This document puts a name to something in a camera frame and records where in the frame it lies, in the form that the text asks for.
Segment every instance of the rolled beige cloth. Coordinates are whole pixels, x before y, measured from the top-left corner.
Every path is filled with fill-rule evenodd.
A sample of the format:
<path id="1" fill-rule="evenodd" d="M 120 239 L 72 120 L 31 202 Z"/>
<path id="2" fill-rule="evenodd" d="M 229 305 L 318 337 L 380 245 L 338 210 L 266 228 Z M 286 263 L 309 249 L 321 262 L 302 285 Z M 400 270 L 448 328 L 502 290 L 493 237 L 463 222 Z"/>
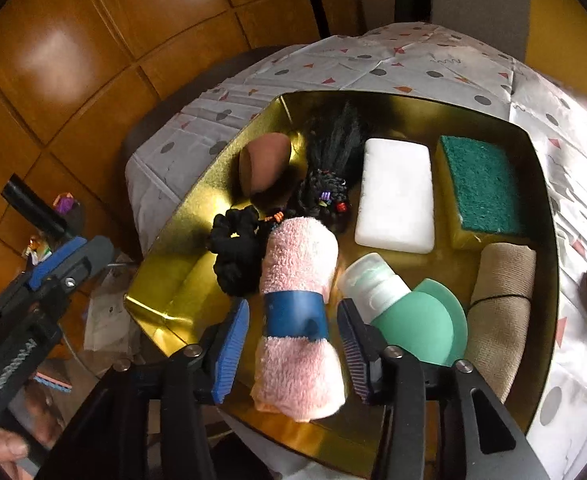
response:
<path id="1" fill-rule="evenodd" d="M 525 351 L 534 275 L 535 251 L 529 247 L 499 243 L 482 250 L 464 356 L 502 402 Z"/>

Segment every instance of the rolled pink towel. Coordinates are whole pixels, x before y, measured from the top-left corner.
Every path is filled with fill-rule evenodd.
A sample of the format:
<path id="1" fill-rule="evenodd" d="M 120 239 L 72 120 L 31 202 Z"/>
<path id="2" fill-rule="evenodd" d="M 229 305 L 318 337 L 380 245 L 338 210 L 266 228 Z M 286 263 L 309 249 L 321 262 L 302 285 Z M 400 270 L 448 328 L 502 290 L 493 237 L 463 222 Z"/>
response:
<path id="1" fill-rule="evenodd" d="M 302 291 L 307 295 L 303 294 L 302 300 L 293 295 L 297 298 L 294 302 L 302 301 L 292 307 L 298 308 L 298 312 L 286 312 L 288 306 L 278 302 L 273 308 L 268 306 L 267 335 L 258 344 L 251 390 L 256 409 L 284 413 L 298 422 L 307 422 L 333 415 L 345 403 L 340 361 L 327 340 L 323 309 L 329 299 L 336 263 L 336 237 L 316 219 L 285 220 L 270 235 L 260 280 L 260 292 L 266 295 L 266 303 L 277 296 L 273 293 L 283 291 Z M 307 297 L 317 301 L 309 307 Z M 296 327 L 305 336 L 299 336 Z M 296 336 L 281 336 L 287 331 Z"/>

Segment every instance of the white sponge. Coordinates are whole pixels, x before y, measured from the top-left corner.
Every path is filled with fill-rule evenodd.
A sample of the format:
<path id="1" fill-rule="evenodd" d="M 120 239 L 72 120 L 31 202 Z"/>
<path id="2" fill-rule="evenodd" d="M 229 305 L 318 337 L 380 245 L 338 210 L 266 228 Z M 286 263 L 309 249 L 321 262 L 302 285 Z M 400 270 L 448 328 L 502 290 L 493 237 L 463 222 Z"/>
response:
<path id="1" fill-rule="evenodd" d="M 355 243 L 426 254 L 433 250 L 429 149 L 403 140 L 369 139 Z"/>

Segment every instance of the translucent bottle cap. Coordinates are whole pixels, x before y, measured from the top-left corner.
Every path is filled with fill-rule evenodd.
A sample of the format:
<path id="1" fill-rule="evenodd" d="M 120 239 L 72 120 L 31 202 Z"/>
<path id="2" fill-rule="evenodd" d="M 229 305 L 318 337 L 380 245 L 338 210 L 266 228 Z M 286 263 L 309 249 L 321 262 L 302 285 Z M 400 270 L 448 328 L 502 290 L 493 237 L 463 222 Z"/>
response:
<path id="1" fill-rule="evenodd" d="M 366 254 L 347 267 L 337 287 L 345 298 L 353 300 L 365 323 L 411 292 L 378 253 Z"/>

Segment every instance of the fingernail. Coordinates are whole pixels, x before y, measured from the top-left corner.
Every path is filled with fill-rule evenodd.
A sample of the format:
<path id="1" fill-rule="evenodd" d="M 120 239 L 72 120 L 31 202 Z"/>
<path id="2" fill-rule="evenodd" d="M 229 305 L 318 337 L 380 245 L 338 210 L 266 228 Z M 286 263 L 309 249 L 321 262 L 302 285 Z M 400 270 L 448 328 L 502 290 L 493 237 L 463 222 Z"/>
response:
<path id="1" fill-rule="evenodd" d="M 7 443 L 11 453 L 16 457 L 25 457 L 29 452 L 29 447 L 21 438 L 10 438 Z"/>

